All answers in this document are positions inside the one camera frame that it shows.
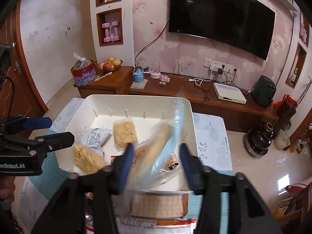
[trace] white storage container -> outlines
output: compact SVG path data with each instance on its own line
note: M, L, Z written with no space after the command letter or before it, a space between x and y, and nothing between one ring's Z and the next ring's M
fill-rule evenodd
M128 116L133 119L138 142L140 143L150 137L154 125L163 119L172 117L174 103L177 99L176 97L158 96L91 95L82 103L69 124L67 131L75 136L75 142L78 143L79 135L86 128L103 127L113 129L114 121ZM185 106L185 122L180 142L186 143L191 154L197 156L197 143L191 104L185 98L180 99ZM112 133L103 145L102 150L106 161L109 163L111 162L111 156L121 155L124 152L116 150ZM174 152L179 157L178 147ZM56 156L61 169L84 175L72 161L72 148L58 150L56 151ZM171 181L149 190L149 192L151 191L163 194L191 192L183 171L179 172Z

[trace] white cable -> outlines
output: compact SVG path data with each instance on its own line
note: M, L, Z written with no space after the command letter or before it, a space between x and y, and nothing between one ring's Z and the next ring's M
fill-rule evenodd
M195 84L197 86L201 86L202 82L205 81L205 82L210 82L212 80L211 76L212 76L213 72L211 71L210 72L210 79L209 80L205 80L205 79L202 79L202 78L194 78L194 79L189 79L188 81L189 82L192 82L192 81L195 81Z

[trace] human hand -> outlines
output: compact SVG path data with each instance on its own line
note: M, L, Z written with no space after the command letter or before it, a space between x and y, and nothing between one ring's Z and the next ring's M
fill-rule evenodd
M8 203L14 201L14 176L0 176L0 198Z

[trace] pink dumbbell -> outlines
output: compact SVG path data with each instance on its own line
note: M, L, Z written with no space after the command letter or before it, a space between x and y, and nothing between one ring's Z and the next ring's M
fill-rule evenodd
M104 24L102 24L102 28L105 29L105 38L104 38L104 42L110 42L110 41L112 41L112 38L110 37L110 33L109 33L110 23L104 23Z
M118 28L117 28L118 25L119 25L118 21L112 22L112 26L115 26L115 28L114 28L115 35L113 37L113 41L120 40L120 37L118 36Z

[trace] bolt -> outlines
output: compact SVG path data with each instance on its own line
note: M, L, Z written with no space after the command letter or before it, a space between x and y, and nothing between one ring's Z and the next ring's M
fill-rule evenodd
M29 152L29 154L30 154L31 156L34 156L35 154L37 154L37 151L31 150L31 151Z
M102 168L102 171L111 173L113 171L113 167L111 165L106 165Z
M204 166L203 167L204 172L209 173L211 172L211 168L209 166Z
M79 177L79 175L77 173L69 173L69 175L68 175L68 178L70 178L70 179L76 179L78 177Z
M244 179L244 175L242 173L237 173L237 177L239 178L239 180Z

